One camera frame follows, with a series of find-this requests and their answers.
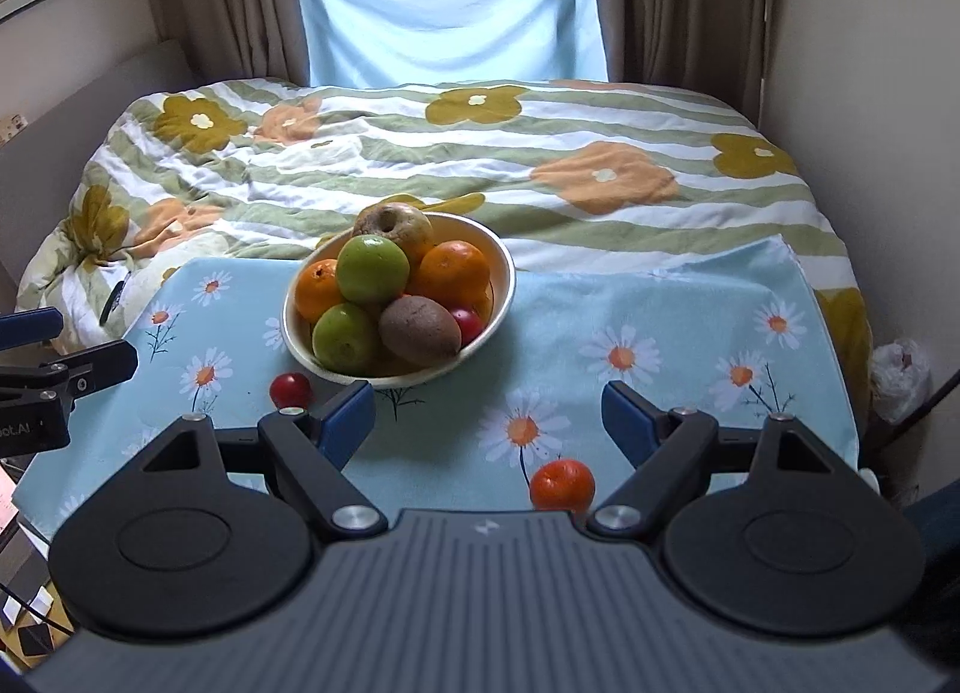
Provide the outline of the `grey headboard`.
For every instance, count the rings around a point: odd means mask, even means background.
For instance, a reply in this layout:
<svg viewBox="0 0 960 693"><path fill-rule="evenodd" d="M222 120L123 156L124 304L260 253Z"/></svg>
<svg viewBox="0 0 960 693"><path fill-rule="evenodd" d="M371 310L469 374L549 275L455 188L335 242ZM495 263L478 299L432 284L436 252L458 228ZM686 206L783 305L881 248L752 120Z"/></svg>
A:
<svg viewBox="0 0 960 693"><path fill-rule="evenodd" d="M104 72L2 147L2 272L20 282L43 239L67 213L86 162L128 105L199 81L175 41Z"/></svg>

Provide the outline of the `floral striped duvet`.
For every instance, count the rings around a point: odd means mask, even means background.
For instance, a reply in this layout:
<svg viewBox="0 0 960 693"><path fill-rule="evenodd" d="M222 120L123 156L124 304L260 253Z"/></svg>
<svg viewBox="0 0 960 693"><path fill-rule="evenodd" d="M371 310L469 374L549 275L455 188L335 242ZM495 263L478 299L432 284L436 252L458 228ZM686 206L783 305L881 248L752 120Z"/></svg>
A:
<svg viewBox="0 0 960 693"><path fill-rule="evenodd" d="M145 95L86 162L14 303L57 308L73 352L121 335L192 257L302 259L391 199L475 218L524 271L659 269L784 239L867 413L871 326L846 246L784 150L681 88L244 79Z"/></svg>

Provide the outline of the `brown kiwi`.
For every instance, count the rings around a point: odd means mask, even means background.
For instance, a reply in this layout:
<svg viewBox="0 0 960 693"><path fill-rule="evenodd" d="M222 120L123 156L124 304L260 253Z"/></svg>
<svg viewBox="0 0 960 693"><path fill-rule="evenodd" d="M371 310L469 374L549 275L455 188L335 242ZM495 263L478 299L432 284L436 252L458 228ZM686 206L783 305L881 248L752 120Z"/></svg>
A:
<svg viewBox="0 0 960 693"><path fill-rule="evenodd" d="M397 298L379 318L382 344L420 368L448 363L462 349L459 324L436 301L420 295Z"/></svg>

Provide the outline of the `red cherry tomato back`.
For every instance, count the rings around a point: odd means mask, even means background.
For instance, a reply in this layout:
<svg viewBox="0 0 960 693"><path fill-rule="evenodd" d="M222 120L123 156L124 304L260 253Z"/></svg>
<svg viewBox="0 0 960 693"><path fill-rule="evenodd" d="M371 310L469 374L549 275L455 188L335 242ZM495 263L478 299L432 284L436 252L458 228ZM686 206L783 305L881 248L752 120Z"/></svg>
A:
<svg viewBox="0 0 960 693"><path fill-rule="evenodd" d="M459 328L462 349L475 342L485 330L485 321L482 316L470 308L451 308L449 313L454 317L455 324Z"/></svg>

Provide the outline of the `large wrinkled yellow apple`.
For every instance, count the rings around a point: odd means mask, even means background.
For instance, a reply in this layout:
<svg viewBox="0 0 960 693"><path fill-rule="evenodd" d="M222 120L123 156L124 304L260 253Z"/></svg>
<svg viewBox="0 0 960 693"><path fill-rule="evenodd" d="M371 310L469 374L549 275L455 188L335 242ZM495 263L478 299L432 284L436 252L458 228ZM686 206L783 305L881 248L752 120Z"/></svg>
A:
<svg viewBox="0 0 960 693"><path fill-rule="evenodd" d="M374 235L390 239L404 251L412 266L418 266L436 244L433 224L413 205L386 202L364 209L353 223L353 236Z"/></svg>

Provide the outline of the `green apple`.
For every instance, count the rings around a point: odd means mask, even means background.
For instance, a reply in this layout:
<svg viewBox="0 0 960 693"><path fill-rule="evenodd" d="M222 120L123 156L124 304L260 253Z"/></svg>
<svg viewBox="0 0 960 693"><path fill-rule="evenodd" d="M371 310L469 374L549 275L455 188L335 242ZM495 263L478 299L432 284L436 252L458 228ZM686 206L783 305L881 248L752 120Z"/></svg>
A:
<svg viewBox="0 0 960 693"><path fill-rule="evenodd" d="M361 376L373 364L378 350L376 324L355 303L332 306L314 326L314 356L326 370Z"/></svg>
<svg viewBox="0 0 960 693"><path fill-rule="evenodd" d="M352 303L369 305L394 300L404 293L409 277L407 256L389 238L353 236L338 253L338 289Z"/></svg>

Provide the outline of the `red cherry tomato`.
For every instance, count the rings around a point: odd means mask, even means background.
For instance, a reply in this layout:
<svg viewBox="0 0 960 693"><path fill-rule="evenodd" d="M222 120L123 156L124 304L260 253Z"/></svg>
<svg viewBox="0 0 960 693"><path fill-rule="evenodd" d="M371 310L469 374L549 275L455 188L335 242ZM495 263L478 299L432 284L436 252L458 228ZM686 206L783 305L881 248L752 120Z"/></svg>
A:
<svg viewBox="0 0 960 693"><path fill-rule="evenodd" d="M485 321L482 316L470 308L451 308L449 313L454 317L455 324L459 328L462 349L475 342L485 330Z"/></svg>
<svg viewBox="0 0 960 693"><path fill-rule="evenodd" d="M307 409L313 403L313 386L304 374L281 373L268 388L270 399L277 409Z"/></svg>

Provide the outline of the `light blue window cloth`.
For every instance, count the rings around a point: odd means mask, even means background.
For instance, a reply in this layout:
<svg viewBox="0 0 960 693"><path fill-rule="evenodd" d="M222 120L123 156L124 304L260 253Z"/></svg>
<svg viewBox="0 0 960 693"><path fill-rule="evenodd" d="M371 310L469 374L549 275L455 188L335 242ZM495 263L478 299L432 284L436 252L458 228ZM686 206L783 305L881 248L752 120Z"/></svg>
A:
<svg viewBox="0 0 960 693"><path fill-rule="evenodd" d="M602 80L597 0L299 0L316 85Z"/></svg>

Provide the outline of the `orange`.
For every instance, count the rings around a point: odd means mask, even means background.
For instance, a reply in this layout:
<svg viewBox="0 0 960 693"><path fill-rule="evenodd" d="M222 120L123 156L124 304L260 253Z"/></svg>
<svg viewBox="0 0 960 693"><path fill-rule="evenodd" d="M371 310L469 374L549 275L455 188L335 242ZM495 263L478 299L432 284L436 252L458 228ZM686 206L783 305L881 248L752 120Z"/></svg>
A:
<svg viewBox="0 0 960 693"><path fill-rule="evenodd" d="M410 275L407 292L431 298L446 308L471 308L490 285L487 256L468 241L436 244Z"/></svg>
<svg viewBox="0 0 960 693"><path fill-rule="evenodd" d="M295 283L296 312L308 322L316 324L334 306L343 301L337 282L337 261L318 259L304 267Z"/></svg>

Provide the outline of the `white plastic bag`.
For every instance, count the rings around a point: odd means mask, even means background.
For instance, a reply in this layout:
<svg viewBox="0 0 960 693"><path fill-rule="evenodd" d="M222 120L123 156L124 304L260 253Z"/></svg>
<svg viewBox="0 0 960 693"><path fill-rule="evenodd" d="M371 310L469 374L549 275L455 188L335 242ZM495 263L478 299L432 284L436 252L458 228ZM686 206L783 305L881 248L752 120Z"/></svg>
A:
<svg viewBox="0 0 960 693"><path fill-rule="evenodd" d="M931 365L916 340L896 339L875 347L869 368L872 408L889 425L907 420L931 395Z"/></svg>

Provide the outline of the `black pen on duvet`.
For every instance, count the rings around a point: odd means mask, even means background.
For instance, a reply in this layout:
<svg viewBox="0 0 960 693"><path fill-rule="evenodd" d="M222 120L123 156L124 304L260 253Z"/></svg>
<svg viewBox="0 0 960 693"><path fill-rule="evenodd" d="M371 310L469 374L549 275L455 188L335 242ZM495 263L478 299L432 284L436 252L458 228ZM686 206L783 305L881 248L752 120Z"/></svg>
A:
<svg viewBox="0 0 960 693"><path fill-rule="evenodd" d="M119 280L119 282L112 287L112 290L110 290L110 294L107 295L106 303L104 303L101 314L99 314L99 326L101 326L101 328L104 328L104 326L107 324L109 316L117 308L117 305L119 305L119 301L121 301L122 298L122 293L124 293L125 285L127 285L127 280Z"/></svg>

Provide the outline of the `cream yellow ceramic bowl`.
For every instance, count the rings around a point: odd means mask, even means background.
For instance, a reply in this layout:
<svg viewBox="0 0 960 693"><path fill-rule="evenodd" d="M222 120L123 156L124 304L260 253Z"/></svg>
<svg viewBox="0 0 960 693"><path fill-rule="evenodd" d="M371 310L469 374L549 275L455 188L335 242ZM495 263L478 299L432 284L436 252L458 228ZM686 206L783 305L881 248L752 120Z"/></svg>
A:
<svg viewBox="0 0 960 693"><path fill-rule="evenodd" d="M375 205L299 267L281 335L325 381L413 388L477 355L514 292L516 267L490 228L427 207Z"/></svg>

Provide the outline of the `red-orange small tomato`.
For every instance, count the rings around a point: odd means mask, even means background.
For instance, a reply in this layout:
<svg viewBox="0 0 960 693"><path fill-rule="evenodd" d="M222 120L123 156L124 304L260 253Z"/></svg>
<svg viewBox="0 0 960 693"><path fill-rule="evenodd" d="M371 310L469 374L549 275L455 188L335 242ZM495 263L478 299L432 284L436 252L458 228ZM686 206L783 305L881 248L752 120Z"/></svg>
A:
<svg viewBox="0 0 960 693"><path fill-rule="evenodd" d="M583 462L556 459L534 473L530 479L529 495L532 506L539 511L583 514L596 496L596 480Z"/></svg>

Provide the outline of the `light blue daisy tablecloth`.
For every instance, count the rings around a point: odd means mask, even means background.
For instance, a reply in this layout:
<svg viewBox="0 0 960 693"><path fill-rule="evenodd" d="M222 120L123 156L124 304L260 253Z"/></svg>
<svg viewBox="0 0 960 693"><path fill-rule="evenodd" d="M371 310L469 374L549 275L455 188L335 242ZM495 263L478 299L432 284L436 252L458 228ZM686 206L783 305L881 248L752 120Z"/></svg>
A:
<svg viewBox="0 0 960 693"><path fill-rule="evenodd" d="M184 412L250 427L293 368L280 332L285 261L195 259L128 329L135 376L80 400L65 449L37 456L14 504L53 534ZM560 457L601 493L630 475L605 434L601 394L630 384L652 404L732 427L799 417L846 461L857 433L827 326L786 244L767 239L667 271L519 275L506 319L462 367L376 397L373 433L345 472L382 511L523 509Z"/></svg>

